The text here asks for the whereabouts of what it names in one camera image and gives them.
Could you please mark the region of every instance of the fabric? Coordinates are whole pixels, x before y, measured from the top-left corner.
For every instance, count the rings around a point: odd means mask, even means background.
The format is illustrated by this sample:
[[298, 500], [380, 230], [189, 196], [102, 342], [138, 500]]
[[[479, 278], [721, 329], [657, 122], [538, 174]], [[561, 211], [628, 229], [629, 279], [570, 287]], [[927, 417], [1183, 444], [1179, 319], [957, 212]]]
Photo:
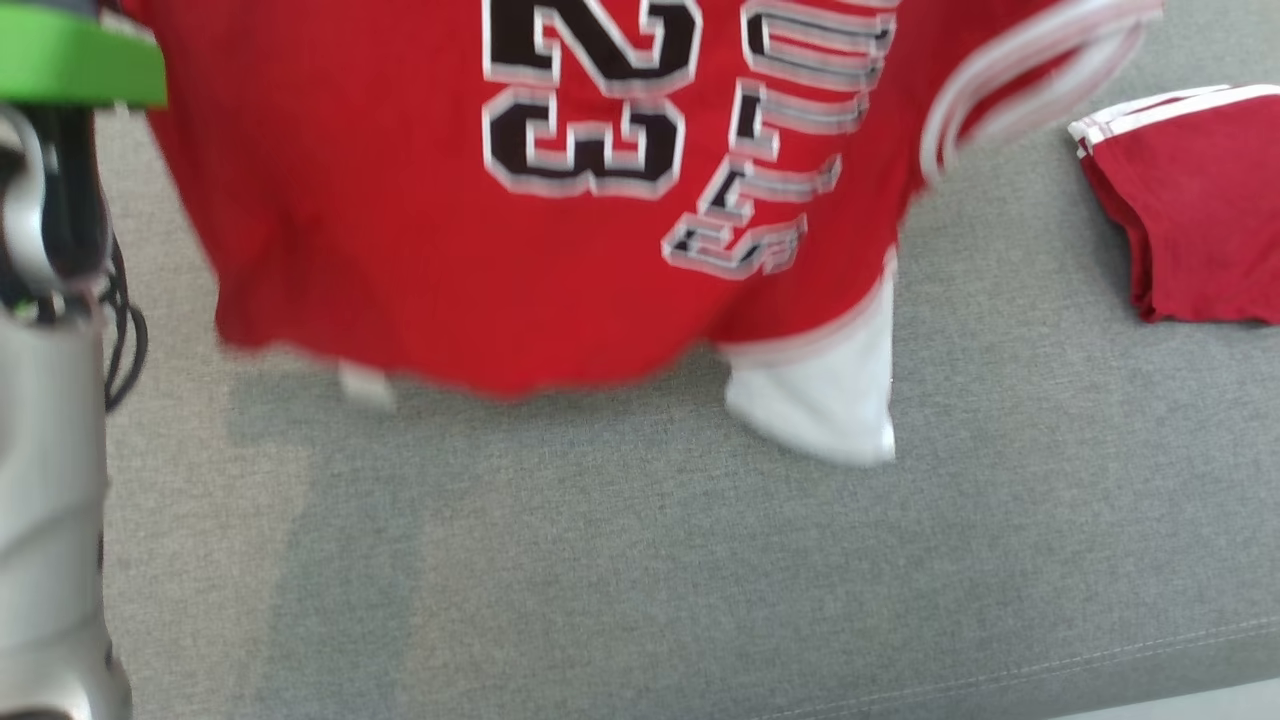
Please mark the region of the fabric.
[[232, 345], [521, 397], [708, 340], [740, 416], [877, 462], [891, 337], [850, 314], [892, 313], [868, 300], [911, 199], [1097, 88], [1161, 0], [129, 9], [169, 58], [152, 124]]
[[[1275, 0], [1175, 3], [1085, 110], [1280, 77], [1277, 37]], [[396, 416], [241, 361], [106, 114], [152, 341], [106, 437], [137, 720], [1046, 720], [1280, 676], [1280, 332], [1140, 323], [1062, 124], [904, 224], [900, 460], [849, 469], [739, 427], [705, 351], [517, 406], [398, 383]]]
[[1080, 163], [1133, 254], [1147, 322], [1280, 323], [1280, 86], [1213, 86], [1071, 123]]

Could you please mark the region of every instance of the couch seam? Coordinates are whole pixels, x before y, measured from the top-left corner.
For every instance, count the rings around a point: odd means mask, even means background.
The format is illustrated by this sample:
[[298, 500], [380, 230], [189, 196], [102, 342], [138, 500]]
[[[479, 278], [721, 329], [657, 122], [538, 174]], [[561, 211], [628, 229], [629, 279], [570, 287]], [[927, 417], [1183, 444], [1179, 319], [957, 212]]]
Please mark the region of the couch seam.
[[[995, 674], [991, 674], [991, 675], [978, 675], [978, 676], [968, 678], [968, 679], [963, 679], [963, 680], [950, 680], [950, 682], [946, 682], [946, 683], [938, 683], [938, 684], [933, 684], [933, 685], [922, 685], [922, 687], [916, 687], [916, 688], [908, 688], [908, 689], [904, 689], [904, 691], [895, 691], [895, 692], [890, 692], [890, 693], [881, 693], [881, 694], [873, 694], [873, 696], [867, 696], [867, 697], [858, 697], [858, 698], [846, 700], [846, 701], [841, 701], [841, 702], [832, 702], [832, 703], [827, 703], [827, 705], [817, 705], [817, 706], [810, 706], [810, 707], [801, 707], [799, 710], [788, 710], [786, 712], [774, 712], [774, 714], [769, 714], [769, 715], [756, 715], [756, 716], [749, 717], [746, 720], [781, 720], [781, 719], [827, 720], [827, 719], [831, 719], [831, 717], [841, 717], [841, 716], [845, 716], [845, 715], [852, 715], [854, 712], [876, 710], [876, 708], [888, 707], [888, 706], [893, 706], [893, 705], [906, 705], [906, 703], [911, 703], [911, 702], [923, 702], [923, 701], [927, 701], [927, 700], [936, 700], [936, 698], [940, 698], [940, 697], [947, 697], [947, 696], [951, 696], [951, 694], [959, 694], [959, 693], [964, 693], [964, 692], [992, 689], [992, 688], [1011, 685], [1011, 684], [1016, 684], [1016, 683], [1024, 683], [1024, 682], [1029, 682], [1029, 680], [1034, 680], [1034, 679], [1041, 679], [1041, 678], [1051, 678], [1051, 676], [1055, 676], [1055, 675], [1064, 675], [1064, 674], [1068, 674], [1068, 673], [1076, 673], [1076, 671], [1082, 671], [1082, 670], [1091, 670], [1091, 669], [1094, 669], [1094, 667], [1102, 667], [1102, 666], [1111, 665], [1111, 664], [1115, 664], [1115, 662], [1124, 662], [1124, 661], [1129, 661], [1129, 660], [1138, 660], [1138, 659], [1142, 659], [1142, 657], [1149, 657], [1152, 655], [1160, 655], [1160, 653], [1165, 653], [1165, 652], [1171, 652], [1174, 650], [1184, 650], [1184, 648], [1188, 648], [1188, 647], [1199, 647], [1199, 646], [1204, 646], [1204, 644], [1212, 644], [1212, 643], [1219, 643], [1219, 642], [1240, 639], [1240, 638], [1247, 638], [1247, 637], [1253, 637], [1253, 635], [1262, 635], [1262, 634], [1274, 633], [1274, 632], [1280, 630], [1280, 626], [1276, 626], [1276, 628], [1267, 628], [1266, 626], [1266, 625], [1275, 625], [1277, 621], [1280, 621], [1280, 615], [1271, 616], [1271, 618], [1262, 618], [1260, 620], [1249, 620], [1247, 623], [1238, 623], [1238, 624], [1234, 624], [1234, 625], [1225, 625], [1225, 626], [1221, 626], [1221, 628], [1212, 628], [1212, 629], [1201, 630], [1201, 632], [1197, 632], [1197, 633], [1188, 633], [1185, 635], [1176, 635], [1176, 637], [1162, 638], [1162, 639], [1156, 639], [1156, 641], [1148, 641], [1148, 642], [1130, 644], [1130, 646], [1112, 648], [1112, 650], [1105, 650], [1102, 652], [1094, 652], [1094, 653], [1089, 653], [1089, 655], [1082, 655], [1082, 656], [1071, 657], [1071, 659], [1068, 659], [1068, 660], [1056, 660], [1053, 662], [1044, 662], [1044, 664], [1041, 664], [1041, 665], [1030, 665], [1030, 666], [1027, 666], [1027, 667], [1018, 667], [1018, 669], [1014, 669], [1014, 670], [1005, 670], [1004, 673], [995, 673]], [[1216, 634], [1221, 634], [1221, 633], [1231, 633], [1234, 630], [1240, 630], [1240, 629], [1244, 629], [1244, 628], [1258, 628], [1258, 626], [1263, 626], [1263, 628], [1260, 629], [1260, 630], [1251, 630], [1251, 632], [1243, 633], [1243, 634], [1235, 634], [1235, 635], [1229, 635], [1229, 637], [1222, 637], [1222, 638], [1211, 638], [1211, 639], [1201, 641], [1201, 642], [1196, 642], [1196, 643], [1184, 643], [1184, 641], [1192, 641], [1192, 639], [1203, 638], [1203, 637], [1207, 637], [1207, 635], [1216, 635]], [[1073, 662], [1084, 662], [1084, 661], [1089, 661], [1089, 660], [1097, 660], [1100, 657], [1106, 657], [1108, 655], [1119, 655], [1119, 653], [1123, 653], [1123, 652], [1130, 652], [1130, 651], [1134, 651], [1134, 650], [1142, 650], [1142, 648], [1146, 648], [1146, 647], [1152, 647], [1152, 646], [1157, 646], [1157, 644], [1166, 644], [1166, 643], [1184, 643], [1184, 644], [1178, 644], [1178, 646], [1174, 646], [1174, 647], [1160, 648], [1160, 650], [1144, 652], [1144, 653], [1140, 653], [1140, 655], [1133, 655], [1133, 656], [1126, 656], [1126, 657], [1117, 657], [1117, 659], [1107, 660], [1107, 661], [1103, 661], [1103, 662], [1094, 662], [1094, 664], [1080, 665], [1078, 667], [1069, 667], [1066, 670], [1056, 670], [1053, 673], [1039, 673], [1039, 674], [1034, 674], [1034, 675], [1028, 675], [1025, 678], [1014, 678], [1011, 680], [1004, 680], [1004, 682], [997, 682], [997, 683], [992, 683], [991, 682], [991, 680], [1001, 680], [1002, 678], [1009, 678], [1010, 675], [1023, 675], [1023, 674], [1027, 674], [1027, 673], [1037, 673], [1038, 670], [1048, 670], [1051, 667], [1060, 667], [1062, 665], [1070, 665]], [[973, 687], [960, 688], [959, 685], [973, 685]], [[916, 696], [916, 694], [922, 694], [922, 693], [928, 693], [931, 691], [940, 691], [940, 689], [943, 689], [943, 688], [957, 688], [957, 689], [948, 689], [948, 691], [942, 692], [942, 693], [925, 694], [924, 697], [908, 697], [908, 696]], [[877, 701], [877, 700], [888, 700], [888, 702], [872, 703], [872, 701]], [[820, 712], [823, 710], [833, 710], [833, 708], [837, 708], [837, 707], [847, 707], [850, 705], [858, 705], [858, 707], [841, 710], [840, 712], [828, 714], [828, 715], [817, 715], [817, 716], [812, 716], [810, 715], [810, 716], [806, 716], [804, 719], [797, 717], [797, 716], [806, 715], [806, 714], [810, 714], [810, 712]]]

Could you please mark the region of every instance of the gray couch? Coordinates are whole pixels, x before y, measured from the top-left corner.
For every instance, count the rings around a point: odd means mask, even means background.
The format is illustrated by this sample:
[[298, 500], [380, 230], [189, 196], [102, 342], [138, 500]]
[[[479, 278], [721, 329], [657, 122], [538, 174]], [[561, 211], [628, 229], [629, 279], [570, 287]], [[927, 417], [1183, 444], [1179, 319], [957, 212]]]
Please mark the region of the gray couch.
[[[1276, 81], [1275, 0], [1175, 0], [1093, 105]], [[1061, 127], [908, 224], [872, 471], [736, 425], [701, 355], [396, 416], [227, 356], [145, 126], [104, 133], [152, 325], [110, 425], [140, 720], [1044, 719], [1280, 676], [1280, 334], [1140, 324]]]

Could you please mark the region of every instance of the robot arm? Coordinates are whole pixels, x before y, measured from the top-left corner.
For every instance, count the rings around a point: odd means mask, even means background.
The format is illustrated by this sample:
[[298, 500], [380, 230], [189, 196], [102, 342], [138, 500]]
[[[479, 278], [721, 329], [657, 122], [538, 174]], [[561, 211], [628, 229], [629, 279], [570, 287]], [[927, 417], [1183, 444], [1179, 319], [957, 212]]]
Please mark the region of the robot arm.
[[0, 720], [132, 714], [102, 612], [96, 288], [109, 282], [118, 329], [136, 310], [120, 302], [93, 111], [164, 101], [159, 50], [104, 31], [96, 1], [0, 0], [0, 128], [17, 137], [0, 131]]

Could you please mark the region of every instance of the jersey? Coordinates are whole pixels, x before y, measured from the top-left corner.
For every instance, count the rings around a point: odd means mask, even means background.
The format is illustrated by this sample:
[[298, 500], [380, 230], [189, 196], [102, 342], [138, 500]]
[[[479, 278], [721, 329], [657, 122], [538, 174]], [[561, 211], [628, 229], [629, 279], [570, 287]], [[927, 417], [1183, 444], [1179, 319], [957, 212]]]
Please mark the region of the jersey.
[[1087, 97], [1161, 4], [125, 9], [169, 60], [152, 127], [233, 346], [520, 397], [643, 379], [709, 341], [736, 414], [856, 460], [892, 454], [911, 200], [965, 143]]
[[1280, 86], [1215, 86], [1070, 124], [1106, 213], [1125, 227], [1143, 320], [1280, 323]]

